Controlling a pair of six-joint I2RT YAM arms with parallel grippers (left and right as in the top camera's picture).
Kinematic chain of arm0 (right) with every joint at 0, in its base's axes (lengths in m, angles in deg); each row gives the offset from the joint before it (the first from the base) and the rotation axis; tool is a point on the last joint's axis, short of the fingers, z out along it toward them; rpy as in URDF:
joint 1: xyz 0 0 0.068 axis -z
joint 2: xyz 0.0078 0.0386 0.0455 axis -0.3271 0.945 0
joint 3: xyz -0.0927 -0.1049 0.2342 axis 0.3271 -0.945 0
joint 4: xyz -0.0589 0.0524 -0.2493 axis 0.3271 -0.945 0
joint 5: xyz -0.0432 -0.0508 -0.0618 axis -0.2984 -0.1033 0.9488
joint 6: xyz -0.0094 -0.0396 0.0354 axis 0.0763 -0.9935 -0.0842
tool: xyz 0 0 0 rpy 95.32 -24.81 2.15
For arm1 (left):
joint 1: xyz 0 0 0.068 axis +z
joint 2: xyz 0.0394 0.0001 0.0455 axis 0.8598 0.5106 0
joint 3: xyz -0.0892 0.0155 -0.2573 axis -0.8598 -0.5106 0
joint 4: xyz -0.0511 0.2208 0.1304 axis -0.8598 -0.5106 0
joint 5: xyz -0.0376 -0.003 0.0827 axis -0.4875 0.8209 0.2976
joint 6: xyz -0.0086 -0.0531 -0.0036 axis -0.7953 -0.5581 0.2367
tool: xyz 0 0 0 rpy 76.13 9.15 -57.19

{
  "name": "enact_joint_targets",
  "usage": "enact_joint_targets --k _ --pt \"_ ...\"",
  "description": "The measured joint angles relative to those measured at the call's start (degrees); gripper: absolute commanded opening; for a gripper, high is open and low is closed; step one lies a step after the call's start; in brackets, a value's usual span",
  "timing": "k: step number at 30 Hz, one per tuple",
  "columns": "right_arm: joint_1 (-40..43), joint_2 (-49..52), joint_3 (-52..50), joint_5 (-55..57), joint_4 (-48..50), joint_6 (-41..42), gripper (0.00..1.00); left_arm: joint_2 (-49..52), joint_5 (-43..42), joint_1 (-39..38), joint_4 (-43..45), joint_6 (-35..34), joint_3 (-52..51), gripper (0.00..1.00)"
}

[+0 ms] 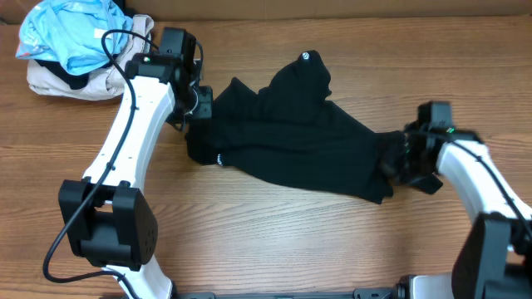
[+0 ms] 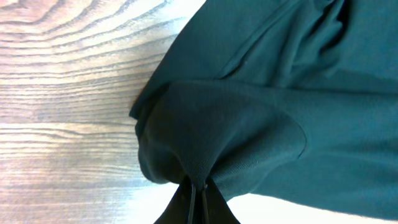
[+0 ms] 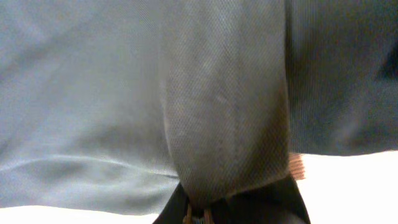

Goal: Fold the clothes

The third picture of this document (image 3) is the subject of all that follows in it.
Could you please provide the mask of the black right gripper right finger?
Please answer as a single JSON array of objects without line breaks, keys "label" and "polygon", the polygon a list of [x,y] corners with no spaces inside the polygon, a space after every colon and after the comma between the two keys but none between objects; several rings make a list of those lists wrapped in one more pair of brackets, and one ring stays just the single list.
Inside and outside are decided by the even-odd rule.
[{"label": "black right gripper right finger", "polygon": [[311,224],[290,174],[265,187],[213,203],[211,216],[215,224]]}]

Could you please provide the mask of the black t-shirt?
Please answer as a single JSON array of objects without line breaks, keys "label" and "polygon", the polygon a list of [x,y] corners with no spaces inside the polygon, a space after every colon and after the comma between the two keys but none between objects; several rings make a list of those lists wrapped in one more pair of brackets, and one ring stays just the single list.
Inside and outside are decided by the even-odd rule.
[{"label": "black t-shirt", "polygon": [[396,147],[396,1],[1,2],[3,208],[204,206]]}]

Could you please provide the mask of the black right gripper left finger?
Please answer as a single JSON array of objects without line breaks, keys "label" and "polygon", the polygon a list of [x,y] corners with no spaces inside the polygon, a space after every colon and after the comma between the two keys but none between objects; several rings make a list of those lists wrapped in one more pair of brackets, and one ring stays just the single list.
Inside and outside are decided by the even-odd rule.
[{"label": "black right gripper left finger", "polygon": [[189,199],[181,184],[178,184],[172,196],[167,202],[153,224],[184,224],[187,214]]}]

